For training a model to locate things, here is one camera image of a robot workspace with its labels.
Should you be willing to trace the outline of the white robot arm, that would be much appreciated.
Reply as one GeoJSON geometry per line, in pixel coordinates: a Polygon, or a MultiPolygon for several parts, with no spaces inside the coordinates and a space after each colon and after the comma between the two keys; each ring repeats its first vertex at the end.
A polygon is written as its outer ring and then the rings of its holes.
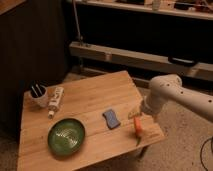
{"type": "Polygon", "coordinates": [[[182,86],[176,74],[153,77],[149,81],[149,94],[128,114],[128,118],[143,113],[156,116],[169,101],[174,101],[213,123],[213,96],[193,91],[182,86]]]}

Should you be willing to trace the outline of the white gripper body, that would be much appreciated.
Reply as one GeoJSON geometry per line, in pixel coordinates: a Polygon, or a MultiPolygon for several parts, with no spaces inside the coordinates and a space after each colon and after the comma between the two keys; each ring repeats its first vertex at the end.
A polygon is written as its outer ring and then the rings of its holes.
{"type": "Polygon", "coordinates": [[[156,121],[164,104],[165,100],[163,98],[149,94],[143,98],[140,110],[142,113],[151,116],[153,120],[156,121]]]}

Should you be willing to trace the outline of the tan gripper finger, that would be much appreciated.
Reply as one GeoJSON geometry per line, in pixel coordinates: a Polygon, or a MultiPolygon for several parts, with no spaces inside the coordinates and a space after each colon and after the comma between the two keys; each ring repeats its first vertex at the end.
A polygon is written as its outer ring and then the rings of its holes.
{"type": "Polygon", "coordinates": [[[128,119],[132,119],[136,116],[141,116],[142,115],[142,111],[140,107],[134,107],[128,114],[128,119]]]}

